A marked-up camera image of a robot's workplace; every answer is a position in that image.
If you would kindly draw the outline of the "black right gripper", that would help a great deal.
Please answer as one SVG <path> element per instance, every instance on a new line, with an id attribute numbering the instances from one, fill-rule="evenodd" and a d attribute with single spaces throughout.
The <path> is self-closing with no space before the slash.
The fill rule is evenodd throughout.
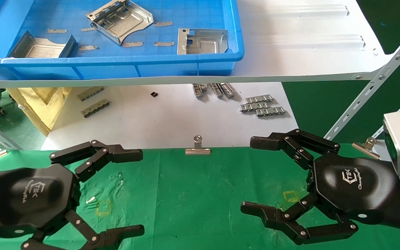
<path id="1" fill-rule="evenodd" d="M 259 217 L 265 228 L 283 232 L 297 245 L 348 239 L 358 231 L 351 220 L 400 229 L 400 179 L 391 162 L 337 155 L 339 144 L 300 129 L 273 132 L 268 137 L 253 136 L 250 147 L 282 150 L 302 169 L 312 169 L 312 188 L 322 198 L 320 208 L 337 221 L 308 228 L 297 222 L 319 203 L 319 196 L 314 193 L 286 211 L 243 201 L 241 212 Z M 306 149 L 322 156 L 314 161 Z"/>

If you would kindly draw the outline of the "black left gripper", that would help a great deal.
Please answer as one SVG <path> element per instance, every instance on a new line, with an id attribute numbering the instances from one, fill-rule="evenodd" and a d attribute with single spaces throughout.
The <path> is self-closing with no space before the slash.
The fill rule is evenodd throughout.
<path id="1" fill-rule="evenodd" d="M 0 171 L 0 238 L 33 234 L 22 250 L 62 250 L 43 243 L 68 222 L 86 239 L 81 250 L 117 250 L 124 239 L 142 236 L 143 225 L 109 229 L 97 234 L 76 212 L 86 182 L 108 163 L 143 160 L 141 149 L 92 140 L 50 154 L 47 168 Z M 65 166 L 85 160 L 75 174 Z"/>

